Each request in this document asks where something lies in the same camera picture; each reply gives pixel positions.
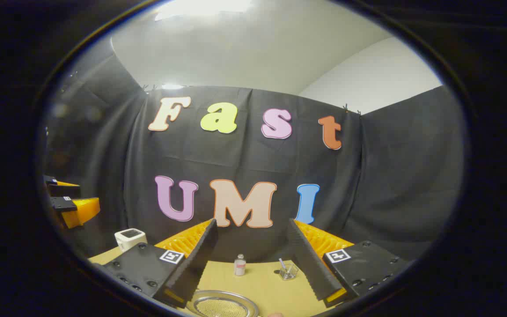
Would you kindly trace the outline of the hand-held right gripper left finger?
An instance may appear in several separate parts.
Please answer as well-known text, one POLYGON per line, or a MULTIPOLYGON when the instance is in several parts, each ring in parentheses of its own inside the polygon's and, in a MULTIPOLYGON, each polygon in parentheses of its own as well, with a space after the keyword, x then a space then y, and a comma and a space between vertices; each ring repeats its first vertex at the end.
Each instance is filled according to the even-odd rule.
POLYGON ((103 265, 103 273, 159 302, 185 308, 218 241, 215 219, 178 233, 159 246, 137 243, 103 265))

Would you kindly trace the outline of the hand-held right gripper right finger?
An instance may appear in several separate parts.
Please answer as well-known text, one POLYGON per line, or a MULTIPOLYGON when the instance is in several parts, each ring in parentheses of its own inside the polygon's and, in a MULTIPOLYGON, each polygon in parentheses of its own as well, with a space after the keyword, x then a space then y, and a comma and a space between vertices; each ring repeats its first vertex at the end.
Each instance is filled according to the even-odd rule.
POLYGON ((351 243, 296 219, 288 223, 294 264, 318 301, 337 305, 372 292, 408 267, 408 261, 378 243, 351 243))

